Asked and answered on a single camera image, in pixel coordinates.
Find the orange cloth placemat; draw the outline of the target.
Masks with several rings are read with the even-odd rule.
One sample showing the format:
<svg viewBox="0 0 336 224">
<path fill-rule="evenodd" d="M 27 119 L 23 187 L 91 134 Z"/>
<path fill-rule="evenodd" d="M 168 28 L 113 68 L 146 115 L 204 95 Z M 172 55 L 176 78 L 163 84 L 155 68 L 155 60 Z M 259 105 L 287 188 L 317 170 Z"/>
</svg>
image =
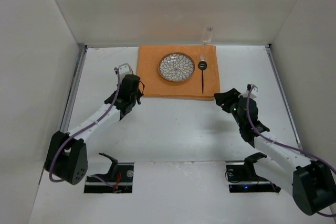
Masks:
<svg viewBox="0 0 336 224">
<path fill-rule="evenodd" d="M 220 78 L 217 51 L 209 45 L 205 52 L 207 69 L 204 71 L 204 93 L 201 87 L 201 71 L 198 68 L 201 45 L 141 45 L 138 51 L 136 75 L 145 85 L 146 97 L 182 98 L 193 100 L 212 100 L 220 92 Z M 195 63 L 193 75 L 183 82 L 170 82 L 160 76 L 158 64 L 169 53 L 182 52 L 190 56 Z"/>
</svg>

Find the black slotted spoon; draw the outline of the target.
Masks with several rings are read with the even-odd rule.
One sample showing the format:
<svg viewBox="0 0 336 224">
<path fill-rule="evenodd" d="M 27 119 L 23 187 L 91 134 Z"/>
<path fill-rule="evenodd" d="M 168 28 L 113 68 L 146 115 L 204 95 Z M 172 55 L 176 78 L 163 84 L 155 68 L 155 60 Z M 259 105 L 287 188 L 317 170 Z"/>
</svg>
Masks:
<svg viewBox="0 0 336 224">
<path fill-rule="evenodd" d="M 204 71 L 207 69 L 207 62 L 205 60 L 201 60 L 197 66 L 201 71 L 201 87 L 202 93 L 204 93 Z"/>
</svg>

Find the patterned ceramic plate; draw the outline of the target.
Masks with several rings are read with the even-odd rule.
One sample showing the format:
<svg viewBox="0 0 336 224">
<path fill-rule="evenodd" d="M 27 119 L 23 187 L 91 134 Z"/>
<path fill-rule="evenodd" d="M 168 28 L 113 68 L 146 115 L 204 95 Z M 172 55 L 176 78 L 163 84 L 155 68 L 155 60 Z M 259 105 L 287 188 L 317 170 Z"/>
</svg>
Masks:
<svg viewBox="0 0 336 224">
<path fill-rule="evenodd" d="M 195 71 L 193 59 L 182 52 L 169 53 L 161 58 L 158 72 L 161 77 L 170 82 L 188 80 Z"/>
</svg>

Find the clear wine glass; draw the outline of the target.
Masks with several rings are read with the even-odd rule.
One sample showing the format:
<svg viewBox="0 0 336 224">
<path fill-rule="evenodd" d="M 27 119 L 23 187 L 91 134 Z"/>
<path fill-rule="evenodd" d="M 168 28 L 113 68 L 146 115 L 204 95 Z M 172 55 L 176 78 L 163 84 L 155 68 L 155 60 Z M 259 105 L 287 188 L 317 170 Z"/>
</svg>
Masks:
<svg viewBox="0 0 336 224">
<path fill-rule="evenodd" d="M 205 25 L 203 27 L 202 37 L 201 37 L 202 51 L 201 51 L 201 54 L 199 55 L 199 60 L 200 61 L 205 61 L 206 48 L 212 40 L 213 30 L 214 30 L 214 28 L 210 25 Z"/>
</svg>

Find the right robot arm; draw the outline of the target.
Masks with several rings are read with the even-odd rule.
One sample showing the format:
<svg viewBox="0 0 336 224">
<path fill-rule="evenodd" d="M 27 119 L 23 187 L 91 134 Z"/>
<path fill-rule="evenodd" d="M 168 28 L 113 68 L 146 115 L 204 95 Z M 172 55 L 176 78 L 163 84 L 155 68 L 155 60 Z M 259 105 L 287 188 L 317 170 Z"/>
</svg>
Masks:
<svg viewBox="0 0 336 224">
<path fill-rule="evenodd" d="M 243 164 L 227 165 L 231 184 L 269 181 L 271 191 L 284 190 L 306 215 L 322 214 L 335 204 L 335 168 L 317 156 L 277 140 L 258 119 L 257 103 L 249 84 L 246 93 L 236 89 L 214 95 L 216 104 L 235 119 L 242 139 L 258 152 Z"/>
</svg>

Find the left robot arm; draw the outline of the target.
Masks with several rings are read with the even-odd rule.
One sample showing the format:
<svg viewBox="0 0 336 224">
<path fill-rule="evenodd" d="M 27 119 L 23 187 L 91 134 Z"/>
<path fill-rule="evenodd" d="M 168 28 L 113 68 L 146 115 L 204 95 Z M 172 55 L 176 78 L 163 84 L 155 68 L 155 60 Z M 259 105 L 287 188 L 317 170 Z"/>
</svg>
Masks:
<svg viewBox="0 0 336 224">
<path fill-rule="evenodd" d="M 76 185 L 85 177 L 89 166 L 88 143 L 141 103 L 141 84 L 140 77 L 134 74 L 118 77 L 115 92 L 91 117 L 68 132 L 57 131 L 52 135 L 44 164 L 51 182 Z"/>
</svg>

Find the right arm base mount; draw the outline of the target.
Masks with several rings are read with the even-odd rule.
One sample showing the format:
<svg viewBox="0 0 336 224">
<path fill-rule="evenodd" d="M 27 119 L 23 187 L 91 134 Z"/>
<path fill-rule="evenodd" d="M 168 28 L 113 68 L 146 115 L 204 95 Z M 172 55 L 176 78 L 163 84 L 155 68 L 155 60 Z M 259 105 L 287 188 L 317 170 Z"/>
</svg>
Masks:
<svg viewBox="0 0 336 224">
<path fill-rule="evenodd" d="M 281 188 L 256 174 L 254 165 L 267 156 L 255 153 L 243 162 L 226 163 L 225 178 L 230 193 L 279 193 Z"/>
</svg>

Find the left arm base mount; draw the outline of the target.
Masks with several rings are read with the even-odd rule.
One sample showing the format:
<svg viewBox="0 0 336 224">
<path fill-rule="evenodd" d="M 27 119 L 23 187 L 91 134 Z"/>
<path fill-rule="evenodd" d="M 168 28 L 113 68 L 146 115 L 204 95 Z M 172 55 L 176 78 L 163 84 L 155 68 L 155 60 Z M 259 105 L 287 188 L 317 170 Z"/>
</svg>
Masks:
<svg viewBox="0 0 336 224">
<path fill-rule="evenodd" d="M 134 163 L 120 163 L 105 153 L 89 161 L 85 194 L 130 194 L 133 191 Z"/>
</svg>

